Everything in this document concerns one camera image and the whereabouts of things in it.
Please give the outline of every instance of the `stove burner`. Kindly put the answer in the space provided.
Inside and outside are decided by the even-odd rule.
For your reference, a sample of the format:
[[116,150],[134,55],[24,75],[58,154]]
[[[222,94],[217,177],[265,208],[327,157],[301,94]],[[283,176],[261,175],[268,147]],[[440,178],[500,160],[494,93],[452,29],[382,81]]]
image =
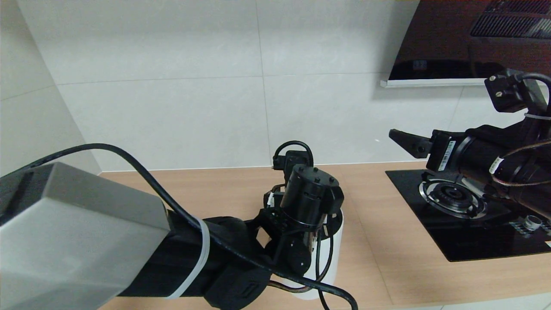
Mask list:
[[431,206],[455,217],[476,219],[486,215],[482,198],[459,183],[426,180],[419,184],[419,193]]

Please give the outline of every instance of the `kitchen counter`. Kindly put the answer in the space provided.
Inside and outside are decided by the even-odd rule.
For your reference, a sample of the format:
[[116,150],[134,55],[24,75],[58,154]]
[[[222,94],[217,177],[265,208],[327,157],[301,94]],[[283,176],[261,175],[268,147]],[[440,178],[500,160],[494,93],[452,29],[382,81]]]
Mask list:
[[[551,291],[551,253],[513,258],[446,260],[385,174],[423,169],[423,162],[322,165],[344,191],[344,231],[335,285],[350,292],[360,309],[455,304],[534,295]],[[165,170],[152,172],[191,214],[247,220],[262,207],[262,195],[281,183],[270,168]],[[104,178],[152,193],[134,172],[103,173]],[[331,309],[348,304],[326,298]],[[268,287],[248,309],[320,309]],[[203,298],[117,297],[101,308],[210,309]]]

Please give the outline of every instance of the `stove knob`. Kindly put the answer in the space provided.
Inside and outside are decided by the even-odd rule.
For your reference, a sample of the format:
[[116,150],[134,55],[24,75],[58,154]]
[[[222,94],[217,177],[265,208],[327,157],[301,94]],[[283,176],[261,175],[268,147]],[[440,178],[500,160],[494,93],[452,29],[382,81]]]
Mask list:
[[528,215],[522,225],[529,231],[535,231],[542,225],[542,220],[534,215]]

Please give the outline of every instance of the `gas stove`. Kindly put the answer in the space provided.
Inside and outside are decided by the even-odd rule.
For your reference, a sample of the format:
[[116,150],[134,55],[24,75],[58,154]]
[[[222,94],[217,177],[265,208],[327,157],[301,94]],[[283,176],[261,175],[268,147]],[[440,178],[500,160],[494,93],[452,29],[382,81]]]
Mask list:
[[551,221],[451,173],[386,174],[449,261],[551,252]]

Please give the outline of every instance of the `wall tile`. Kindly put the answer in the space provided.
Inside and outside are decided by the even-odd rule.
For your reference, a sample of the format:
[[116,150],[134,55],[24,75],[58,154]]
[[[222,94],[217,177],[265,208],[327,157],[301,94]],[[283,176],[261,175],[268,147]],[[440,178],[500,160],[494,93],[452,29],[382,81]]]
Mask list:
[[417,4],[258,0],[264,74],[389,72]]
[[[268,166],[262,78],[61,85],[87,142],[117,145],[148,169]],[[95,152],[103,171],[130,170]]]
[[[542,86],[542,93],[549,100],[547,87]],[[492,125],[505,128],[524,119],[526,110],[516,113],[499,113],[491,103],[488,91],[484,86],[465,87],[457,109],[450,123],[450,131],[465,131],[480,125]]]
[[444,306],[442,310],[543,310],[551,303],[551,293],[501,300]]
[[[0,116],[0,175],[84,143],[55,86],[2,100]],[[68,155],[60,161],[94,174],[101,172],[91,152]]]
[[17,2],[2,0],[0,12],[2,99],[53,85]]
[[388,131],[447,129],[461,88],[385,89],[378,82],[378,74],[266,77],[271,152],[297,139],[318,164],[413,160]]
[[57,84],[260,76],[253,0],[21,0]]

